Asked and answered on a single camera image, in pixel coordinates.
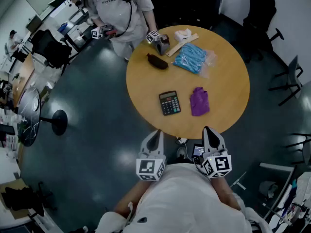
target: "white tissue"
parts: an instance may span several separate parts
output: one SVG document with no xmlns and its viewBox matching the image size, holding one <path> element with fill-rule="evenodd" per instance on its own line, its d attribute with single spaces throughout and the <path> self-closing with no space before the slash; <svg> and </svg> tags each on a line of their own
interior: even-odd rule
<svg viewBox="0 0 311 233">
<path fill-rule="evenodd" d="M 183 39 L 187 39 L 191 36 L 191 30 L 186 29 L 186 30 L 178 30 L 175 32 L 175 39 L 178 42 L 181 42 Z"/>
</svg>

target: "round table base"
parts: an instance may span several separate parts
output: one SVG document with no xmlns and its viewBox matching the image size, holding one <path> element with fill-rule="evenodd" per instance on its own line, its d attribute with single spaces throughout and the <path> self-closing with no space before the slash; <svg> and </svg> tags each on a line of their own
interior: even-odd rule
<svg viewBox="0 0 311 233">
<path fill-rule="evenodd" d="M 56 111 L 52 117 L 52 120 L 54 121 L 52 123 L 52 129 L 55 135 L 62 135 L 65 133 L 68 124 L 66 112 L 63 110 Z"/>
</svg>

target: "cable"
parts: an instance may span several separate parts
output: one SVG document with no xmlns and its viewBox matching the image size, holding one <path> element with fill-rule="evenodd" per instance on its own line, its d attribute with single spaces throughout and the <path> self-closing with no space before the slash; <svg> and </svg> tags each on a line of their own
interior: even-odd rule
<svg viewBox="0 0 311 233">
<path fill-rule="evenodd" d="M 202 171 L 200 170 L 200 168 L 198 168 L 198 166 L 197 166 L 196 163 L 194 162 L 195 159 L 198 159 L 198 160 L 200 160 L 200 159 L 199 159 L 198 157 L 194 157 L 194 159 L 193 159 L 193 164 L 195 165 L 196 169 L 198 169 L 198 171 L 199 171 L 200 173 L 202 173 L 204 176 L 206 176 L 206 177 L 209 179 L 207 173 L 202 172 Z"/>
<path fill-rule="evenodd" d="M 178 141 L 178 138 L 175 140 L 175 143 L 177 144 L 177 145 L 183 145 L 183 143 L 180 143 L 179 141 Z"/>
<path fill-rule="evenodd" d="M 130 3 L 130 6 L 131 6 L 131 14 L 130 14 L 130 20 L 128 21 L 127 28 L 126 28 L 126 30 L 125 30 L 123 33 L 116 35 L 115 38 L 120 37 L 121 35 L 123 35 L 123 34 L 128 30 L 128 27 L 129 27 L 130 24 L 131 24 L 133 8 L 132 8 L 132 3 L 131 3 L 131 1 L 129 1 L 129 3 Z"/>
<path fill-rule="evenodd" d="M 184 144 L 185 144 L 185 147 L 186 147 L 186 156 L 187 156 L 187 158 L 188 158 L 189 160 L 191 160 L 191 161 L 192 161 L 192 159 L 190 159 L 190 158 L 189 158 L 189 156 L 188 156 L 187 145 L 186 145 L 186 143 L 185 143 L 185 142 L 184 142 Z"/>
</svg>

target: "blue packaged item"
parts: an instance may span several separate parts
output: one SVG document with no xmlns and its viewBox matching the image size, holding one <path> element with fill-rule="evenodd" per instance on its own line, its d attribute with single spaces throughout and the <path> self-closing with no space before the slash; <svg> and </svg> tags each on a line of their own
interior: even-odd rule
<svg viewBox="0 0 311 233">
<path fill-rule="evenodd" d="M 58 29 L 57 31 L 59 31 L 59 32 L 61 33 L 62 31 L 65 30 L 65 28 L 67 27 L 67 25 L 68 25 L 68 23 L 67 23 L 67 22 L 64 22 L 64 23 L 59 27 L 59 29 Z"/>
<path fill-rule="evenodd" d="M 182 67 L 192 73 L 199 74 L 201 69 L 206 66 L 207 51 L 200 47 L 186 43 L 176 56 L 173 65 Z"/>
</svg>

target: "gray floor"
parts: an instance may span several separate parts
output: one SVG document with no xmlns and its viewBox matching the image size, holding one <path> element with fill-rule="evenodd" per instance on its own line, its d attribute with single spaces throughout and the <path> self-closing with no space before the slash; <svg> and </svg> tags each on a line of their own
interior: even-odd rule
<svg viewBox="0 0 311 233">
<path fill-rule="evenodd" d="M 232 41 L 238 29 L 222 21 L 214 31 Z M 249 103 L 239 121 L 222 134 L 232 155 L 229 183 L 259 162 L 290 165 L 301 160 L 301 153 L 289 153 L 282 145 L 300 140 L 290 133 L 311 131 L 311 88 L 305 86 L 300 99 L 279 107 L 290 91 L 268 91 L 286 80 L 272 79 L 283 68 L 271 55 L 264 56 L 261 62 L 255 57 L 247 64 Z M 131 103 L 126 65 L 109 43 L 93 41 L 67 67 L 42 109 L 44 117 L 52 117 L 58 109 L 66 111 L 66 133 L 56 136 L 49 123 L 41 122 L 35 143 L 25 151 L 22 177 L 33 188 L 43 181 L 54 193 L 58 210 L 51 216 L 64 232 L 84 225 L 95 229 L 105 207 L 112 209 L 138 180 L 136 156 L 141 141 L 154 128 Z M 172 136 L 166 135 L 165 141 L 171 160 L 178 146 Z M 187 144 L 189 155 L 195 142 Z"/>
</svg>

